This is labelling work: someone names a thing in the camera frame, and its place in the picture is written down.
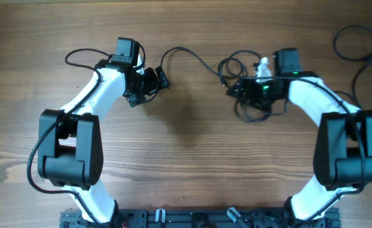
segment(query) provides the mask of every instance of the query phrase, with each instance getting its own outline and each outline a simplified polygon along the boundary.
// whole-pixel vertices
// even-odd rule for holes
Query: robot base
[[[227,215],[226,210],[168,210],[156,218],[157,211],[120,210],[128,222],[128,228],[241,228]],[[249,228],[341,228],[338,208],[330,208],[325,216],[298,226],[291,224],[285,208],[256,208],[239,211],[241,221]],[[61,213],[59,228],[88,228],[91,224],[82,219],[80,210],[69,209]]]

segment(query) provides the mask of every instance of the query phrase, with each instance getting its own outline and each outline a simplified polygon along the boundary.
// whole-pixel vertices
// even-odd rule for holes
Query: robotic arm
[[[343,101],[329,90],[315,73],[301,70],[296,49],[282,49],[275,53],[276,76],[272,77],[274,80],[256,81],[258,84],[256,86],[263,86],[263,94],[256,99],[266,98],[274,101],[288,98],[306,112],[319,127],[313,163],[314,176],[299,193],[286,201],[284,208],[276,211],[263,208],[253,212],[238,212],[230,208],[226,213],[196,211],[184,212],[184,214],[183,212],[166,213],[163,209],[155,213],[145,210],[131,213],[127,213],[126,210],[119,211],[117,202],[106,192],[100,179],[103,153],[99,122],[121,95],[126,97],[131,107],[134,107],[147,102],[145,95],[153,96],[160,89],[169,87],[162,68],[155,69],[157,74],[152,68],[145,71],[142,69],[144,63],[140,61],[138,46],[139,44],[131,39],[118,39],[116,54],[111,60],[101,60],[96,65],[96,69],[102,75],[102,82],[98,88],[69,120],[57,126],[46,137],[39,148],[40,176],[49,179],[54,186],[79,193],[98,223],[107,227],[121,228],[144,226],[203,228],[214,227],[213,224],[208,223],[213,221],[219,222],[224,227],[276,228],[293,225],[304,227],[303,223],[310,222],[317,227],[317,224],[326,225],[326,209],[337,201],[337,196],[339,199],[341,193],[356,192],[361,187],[362,177],[366,179],[366,183],[372,182],[372,111],[362,111]],[[261,61],[258,71],[266,72],[263,74],[265,76],[270,74],[267,60]],[[277,80],[277,77],[294,77],[297,80]],[[298,79],[311,81],[317,86]],[[91,81],[73,101],[58,111],[44,111],[40,117],[40,135],[58,117],[71,110],[85,97],[97,80],[98,75],[94,73]],[[336,99],[321,87],[333,94]],[[351,128],[347,119],[348,113],[342,106],[353,113],[357,129]],[[364,170],[359,148],[347,148],[348,139],[356,140],[354,136],[356,130],[360,131],[364,144],[366,164]],[[59,142],[59,139],[68,137],[76,138],[75,147]],[[97,227],[81,202],[76,197],[72,197],[81,212],[64,213],[61,224],[63,221],[71,221],[69,219],[73,215],[74,219],[67,222],[68,227],[70,224],[73,225],[72,227]],[[137,213],[140,214],[139,218],[129,217],[130,214]]]

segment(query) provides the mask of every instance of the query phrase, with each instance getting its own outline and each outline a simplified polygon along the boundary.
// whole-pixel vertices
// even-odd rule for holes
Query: wooden table surface
[[[372,1],[0,5],[0,227],[57,227],[59,213],[76,206],[69,195],[36,192],[26,177],[40,114],[71,101],[92,75],[65,65],[71,50],[113,53],[123,36],[145,47],[148,67],[158,66],[174,46],[190,48],[216,67],[239,49],[271,57],[297,47],[305,70],[334,90],[348,91],[361,63],[338,58],[332,37],[353,23],[372,28]],[[347,54],[370,50],[365,35],[342,39]],[[94,65],[101,57],[80,53],[72,61]],[[247,65],[256,61],[242,59]],[[193,56],[176,52],[164,69],[172,90],[135,108],[119,99],[101,124],[101,179],[121,208],[282,206],[312,176],[317,128],[298,107],[244,123],[218,77]],[[359,79],[357,94],[372,109],[372,66]],[[281,109],[277,103],[275,110]],[[39,177],[36,161],[35,181],[53,188]],[[336,206],[344,227],[372,227],[372,183]]]

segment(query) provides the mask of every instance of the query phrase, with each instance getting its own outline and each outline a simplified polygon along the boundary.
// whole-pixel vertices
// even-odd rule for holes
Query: wood grain
[[[118,36],[146,49],[148,67],[174,46],[215,67],[239,49],[271,57],[297,47],[304,69],[332,89],[348,90],[361,66],[339,59],[332,37],[344,25],[372,28],[372,1],[136,1],[0,5],[0,227],[56,227],[67,195],[33,190],[26,162],[46,108],[69,102],[92,73],[64,64],[76,48],[113,53]],[[367,53],[367,36],[345,36],[348,54]],[[94,65],[80,53],[72,61]],[[243,56],[251,63],[255,59]],[[102,180],[121,208],[282,206],[312,176],[317,128],[297,107],[261,123],[243,123],[218,78],[188,53],[165,60],[172,90],[130,108],[119,99],[101,125]],[[372,67],[357,93],[372,108]],[[281,103],[276,111],[282,109]],[[33,175],[42,187],[34,164]],[[372,227],[372,183],[337,204],[344,227]]]

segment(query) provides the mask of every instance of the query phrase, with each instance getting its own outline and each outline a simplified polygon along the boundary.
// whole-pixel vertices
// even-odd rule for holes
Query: black mounting base
[[[238,211],[241,220],[250,228],[291,228],[285,208],[256,208]],[[156,212],[147,210],[120,210],[128,228],[241,228],[227,215],[226,210],[168,210],[165,223],[156,222]],[[92,227],[82,219],[80,210],[69,209],[61,213],[59,228]],[[331,208],[325,216],[295,228],[340,228],[338,208]]]

